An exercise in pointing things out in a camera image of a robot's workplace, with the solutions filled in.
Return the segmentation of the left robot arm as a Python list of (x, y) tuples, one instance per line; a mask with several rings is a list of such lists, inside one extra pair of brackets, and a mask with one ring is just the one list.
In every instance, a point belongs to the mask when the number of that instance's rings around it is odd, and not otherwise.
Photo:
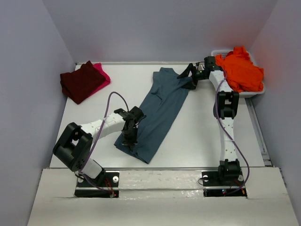
[(115, 110), (103, 119), (83, 125), (69, 123), (53, 148), (56, 156), (72, 172), (81, 174), (92, 186), (100, 187), (105, 169), (91, 158), (97, 141), (121, 132), (121, 146), (133, 151), (138, 144), (138, 125), (146, 116), (138, 107)]

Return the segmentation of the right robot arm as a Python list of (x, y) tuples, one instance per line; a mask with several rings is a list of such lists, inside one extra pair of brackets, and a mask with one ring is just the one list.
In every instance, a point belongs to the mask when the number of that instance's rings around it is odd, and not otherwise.
[(213, 56), (205, 57), (203, 66), (200, 62), (190, 63), (177, 78), (186, 77), (191, 77), (191, 81), (182, 86), (184, 89), (195, 90), (201, 80), (210, 80), (215, 89), (213, 114), (220, 129), (221, 158), (217, 171), (202, 173), (201, 184), (230, 186), (241, 174), (237, 148), (234, 144), (234, 118), (238, 111), (239, 93), (229, 86), (225, 79), (226, 72), (216, 64)]

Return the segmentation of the teal blue t shirt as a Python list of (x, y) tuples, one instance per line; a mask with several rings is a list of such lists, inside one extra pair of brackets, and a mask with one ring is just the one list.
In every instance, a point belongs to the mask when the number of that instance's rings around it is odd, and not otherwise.
[(148, 164), (176, 119), (188, 93), (183, 86), (191, 77), (178, 78), (172, 68), (160, 68), (153, 73), (153, 85), (140, 105), (146, 115), (138, 125), (137, 144), (130, 150), (122, 145), (120, 135), (114, 145), (120, 151)]

